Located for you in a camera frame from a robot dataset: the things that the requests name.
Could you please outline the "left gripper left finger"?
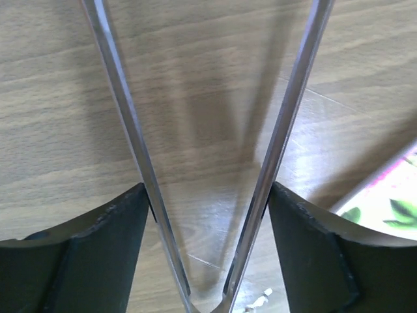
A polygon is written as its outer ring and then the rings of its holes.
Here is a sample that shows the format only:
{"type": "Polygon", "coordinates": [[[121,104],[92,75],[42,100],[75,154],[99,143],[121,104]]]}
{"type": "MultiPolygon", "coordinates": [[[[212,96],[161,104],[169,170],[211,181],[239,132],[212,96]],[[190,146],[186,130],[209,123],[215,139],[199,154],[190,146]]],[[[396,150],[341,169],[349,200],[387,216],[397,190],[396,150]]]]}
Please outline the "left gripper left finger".
{"type": "Polygon", "coordinates": [[[1,241],[1,311],[125,312],[148,211],[140,183],[67,222],[1,241]]]}

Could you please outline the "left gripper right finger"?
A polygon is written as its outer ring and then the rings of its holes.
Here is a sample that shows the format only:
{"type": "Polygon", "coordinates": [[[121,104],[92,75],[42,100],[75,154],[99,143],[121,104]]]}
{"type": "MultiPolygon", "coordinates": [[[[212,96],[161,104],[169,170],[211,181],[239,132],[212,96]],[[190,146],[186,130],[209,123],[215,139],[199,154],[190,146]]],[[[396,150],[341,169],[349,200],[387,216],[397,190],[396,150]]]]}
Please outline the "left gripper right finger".
{"type": "Polygon", "coordinates": [[[280,183],[268,208],[291,312],[416,311],[416,241],[355,224],[280,183]]]}

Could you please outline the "metal tongs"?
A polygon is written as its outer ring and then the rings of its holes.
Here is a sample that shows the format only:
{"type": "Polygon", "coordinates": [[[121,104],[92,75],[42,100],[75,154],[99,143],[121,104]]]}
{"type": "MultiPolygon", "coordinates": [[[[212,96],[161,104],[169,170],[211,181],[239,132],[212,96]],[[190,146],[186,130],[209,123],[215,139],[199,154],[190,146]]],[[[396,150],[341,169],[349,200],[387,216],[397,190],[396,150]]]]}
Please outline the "metal tongs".
{"type": "MultiPolygon", "coordinates": [[[[109,88],[117,106],[132,156],[143,178],[168,264],[171,267],[185,311],[197,312],[196,307],[190,299],[191,291],[186,272],[175,236],[173,235],[149,151],[143,137],[141,124],[132,100],[121,58],[119,57],[117,44],[111,31],[106,6],[103,1],[82,1],[81,5],[98,46],[102,64],[108,78],[109,88]]],[[[265,159],[240,233],[233,261],[225,280],[222,300],[214,309],[215,312],[232,312],[235,305],[244,273],[265,214],[270,189],[276,180],[278,170],[281,166],[308,78],[333,6],[333,1],[314,1],[311,6],[291,77],[287,84],[276,124],[266,150],[265,159]]]]}

